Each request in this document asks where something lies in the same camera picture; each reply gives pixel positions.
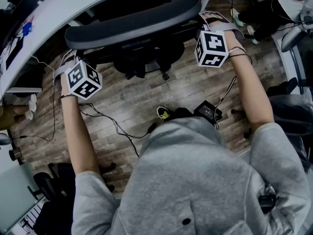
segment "white cube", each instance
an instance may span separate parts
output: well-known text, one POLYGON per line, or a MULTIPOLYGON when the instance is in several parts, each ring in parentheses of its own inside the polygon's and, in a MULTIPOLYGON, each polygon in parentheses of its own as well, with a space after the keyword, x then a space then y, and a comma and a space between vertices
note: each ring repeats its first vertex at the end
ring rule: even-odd
POLYGON ((82 60, 65 74, 70 93, 82 99, 90 98, 102 88, 102 75, 82 60))
POLYGON ((201 31, 195 56, 199 66, 221 67, 228 57, 224 32, 201 31))

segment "sneaker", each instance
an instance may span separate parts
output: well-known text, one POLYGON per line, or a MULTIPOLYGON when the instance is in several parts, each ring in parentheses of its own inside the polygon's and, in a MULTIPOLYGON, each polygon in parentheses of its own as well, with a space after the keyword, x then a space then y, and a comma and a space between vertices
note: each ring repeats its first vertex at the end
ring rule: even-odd
POLYGON ((29 109, 32 111, 32 112, 35 112, 37 110, 37 97, 35 94, 32 94, 30 96, 30 100, 28 102, 28 106, 29 106, 29 109))
POLYGON ((26 119, 33 120, 34 114, 31 110, 25 112, 26 119))
POLYGON ((159 106, 156 110, 156 113, 160 119, 165 121, 167 118, 171 116, 170 111, 163 106, 159 106))
POLYGON ((238 25, 239 27, 242 27, 245 25, 245 23, 243 21, 239 20, 239 17, 238 17, 239 12, 236 9, 234 9, 234 8, 230 9, 230 15, 234 19, 236 25, 238 25))
MULTIPOLYGON (((248 32, 249 32, 249 34, 250 34, 251 36, 254 36, 255 30, 252 28, 252 26, 248 25, 247 30, 248 30, 248 32)), ((251 41, 252 41, 255 45, 257 45, 257 44, 259 43, 258 41, 255 40, 255 38, 251 39, 251 41)))

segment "shirt sleeve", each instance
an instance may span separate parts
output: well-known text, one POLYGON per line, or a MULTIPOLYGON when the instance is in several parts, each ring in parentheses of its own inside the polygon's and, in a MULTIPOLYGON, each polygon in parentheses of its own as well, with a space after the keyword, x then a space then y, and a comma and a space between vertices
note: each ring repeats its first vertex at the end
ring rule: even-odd
POLYGON ((108 234, 117 204, 100 175, 81 172, 76 176, 72 234, 108 234))
POLYGON ((300 159, 278 124, 257 129, 250 164, 276 192, 269 215, 272 234, 288 230, 297 234, 311 206, 310 188, 300 159))

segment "black button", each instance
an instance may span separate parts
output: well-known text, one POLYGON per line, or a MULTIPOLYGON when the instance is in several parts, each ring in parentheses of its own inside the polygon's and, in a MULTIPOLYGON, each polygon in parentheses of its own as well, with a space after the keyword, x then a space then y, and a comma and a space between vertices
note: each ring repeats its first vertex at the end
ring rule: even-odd
POLYGON ((183 224, 183 225, 188 225, 190 222, 191 222, 190 218, 185 218, 185 219, 182 221, 182 224, 183 224))

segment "gray shirt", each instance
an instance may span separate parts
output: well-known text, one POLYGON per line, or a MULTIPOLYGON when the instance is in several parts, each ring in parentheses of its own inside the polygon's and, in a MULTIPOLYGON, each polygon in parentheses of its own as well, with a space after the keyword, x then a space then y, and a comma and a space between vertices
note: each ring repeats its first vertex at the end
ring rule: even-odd
POLYGON ((150 135, 119 207, 99 175, 77 175, 72 234, 297 234, 310 205, 301 162, 278 124, 255 132, 248 164, 205 119, 180 118, 150 135), (258 203, 265 182, 277 197, 268 214, 258 203))

